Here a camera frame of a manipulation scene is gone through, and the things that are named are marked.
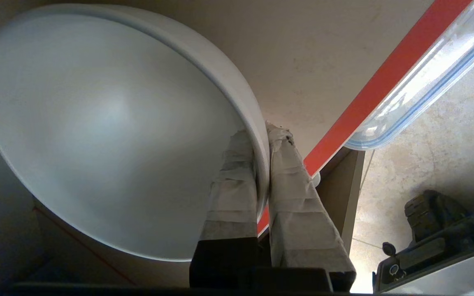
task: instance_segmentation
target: red line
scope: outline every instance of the red line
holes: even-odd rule
[[[117,270],[113,265],[111,265],[109,262],[107,262],[103,257],[98,255],[95,251],[93,251],[90,247],[87,247],[79,238],[77,238],[74,234],[72,234],[70,231],[66,230],[60,223],[49,217],[46,213],[44,213],[42,210],[40,210],[37,206],[34,206],[32,210],[35,210],[38,213],[41,213],[43,216],[45,216],[47,219],[49,219],[54,225],[56,225],[58,228],[60,228],[65,234],[73,238],[76,242],[81,244],[85,249],[87,249],[89,252],[91,252],[93,255],[98,258],[98,260],[102,261],[103,264],[109,266],[114,272],[116,272],[120,277],[124,278],[126,281],[128,281],[131,285],[137,285],[134,281],[132,281],[129,277],[127,277],[125,274],[123,274],[120,270]]]
[[[378,71],[345,109],[340,118],[305,158],[312,176],[334,156],[358,126],[427,52],[447,27],[472,0],[435,0],[420,17]],[[268,225],[267,208],[258,223],[258,231]]]

